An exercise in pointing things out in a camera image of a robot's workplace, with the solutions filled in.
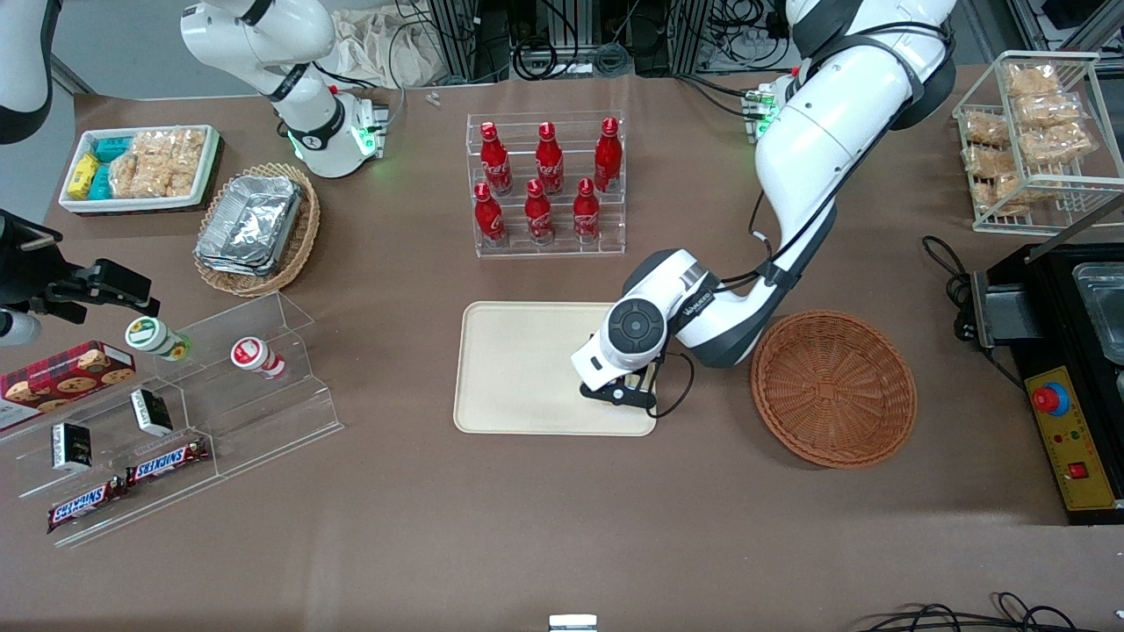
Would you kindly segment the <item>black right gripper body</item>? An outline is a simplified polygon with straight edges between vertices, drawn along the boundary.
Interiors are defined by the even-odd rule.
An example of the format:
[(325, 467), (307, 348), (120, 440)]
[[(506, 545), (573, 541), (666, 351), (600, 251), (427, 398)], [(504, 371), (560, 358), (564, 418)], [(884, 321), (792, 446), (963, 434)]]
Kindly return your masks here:
[(79, 269), (61, 254), (55, 233), (3, 211), (1, 304), (9, 312), (87, 313), (67, 298), (51, 301), (48, 285), (65, 281)]

